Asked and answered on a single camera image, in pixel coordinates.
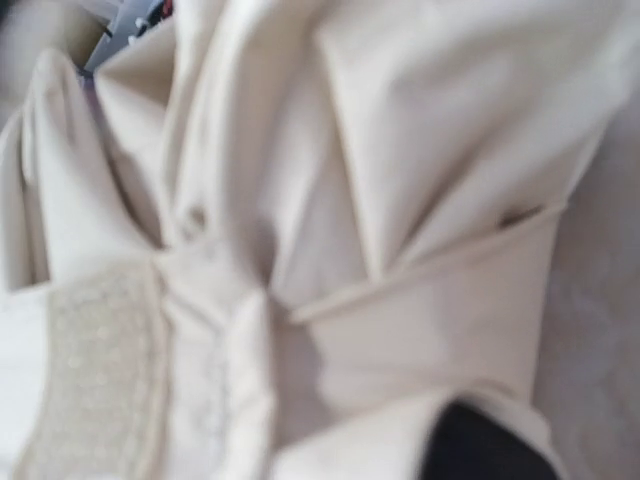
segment cream garment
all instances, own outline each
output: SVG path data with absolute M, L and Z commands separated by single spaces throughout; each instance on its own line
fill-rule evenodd
M 463 399 L 561 473 L 529 406 L 541 308 L 630 93 L 626 13 L 185 1 L 99 72 L 106 136 L 45 55 L 0 140 L 4 464 L 412 478 Z

